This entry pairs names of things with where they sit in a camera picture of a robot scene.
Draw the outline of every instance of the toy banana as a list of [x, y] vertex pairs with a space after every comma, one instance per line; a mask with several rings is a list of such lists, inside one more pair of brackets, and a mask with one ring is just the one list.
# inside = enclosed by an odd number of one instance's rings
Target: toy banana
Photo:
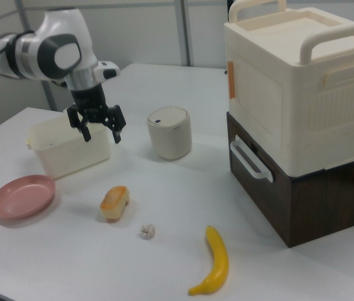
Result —
[[191, 296], [213, 293], [225, 283], [227, 278], [228, 255], [222, 237], [214, 227], [207, 226], [206, 238], [213, 252], [213, 268], [201, 284], [188, 290], [188, 294]]

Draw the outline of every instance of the small white cylinder container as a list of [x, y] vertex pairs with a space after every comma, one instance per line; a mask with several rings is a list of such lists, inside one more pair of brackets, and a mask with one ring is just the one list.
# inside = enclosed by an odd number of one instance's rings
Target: small white cylinder container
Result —
[[159, 157], [175, 160], [191, 150], [191, 120], [183, 108], [165, 107], [153, 112], [147, 119], [147, 127]]

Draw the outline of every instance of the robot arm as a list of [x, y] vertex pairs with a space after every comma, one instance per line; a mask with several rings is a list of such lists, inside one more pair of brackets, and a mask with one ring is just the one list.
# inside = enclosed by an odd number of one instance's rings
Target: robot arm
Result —
[[35, 33], [0, 37], [0, 75], [64, 81], [75, 101], [67, 109], [70, 125], [83, 134], [85, 141], [90, 140], [88, 122], [104, 124], [112, 130], [116, 143], [121, 140], [126, 121], [118, 105], [107, 107], [102, 88], [104, 81], [119, 74], [114, 63], [96, 59], [78, 9], [47, 11]]

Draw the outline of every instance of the small white toy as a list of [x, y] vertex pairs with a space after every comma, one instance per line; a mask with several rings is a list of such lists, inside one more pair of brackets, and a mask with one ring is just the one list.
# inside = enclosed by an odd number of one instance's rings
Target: small white toy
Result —
[[141, 230], [139, 231], [139, 234], [141, 235], [142, 238], [146, 240], [150, 240], [155, 233], [156, 229], [154, 225], [152, 224], [144, 224], [141, 226]]

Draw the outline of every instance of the toy bread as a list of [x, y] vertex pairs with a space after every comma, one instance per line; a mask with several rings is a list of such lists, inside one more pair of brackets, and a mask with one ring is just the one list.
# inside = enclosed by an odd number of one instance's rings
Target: toy bread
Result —
[[129, 202], [129, 190], [125, 186], [115, 186], [105, 195], [100, 204], [100, 212], [107, 221], [115, 222], [121, 217]]

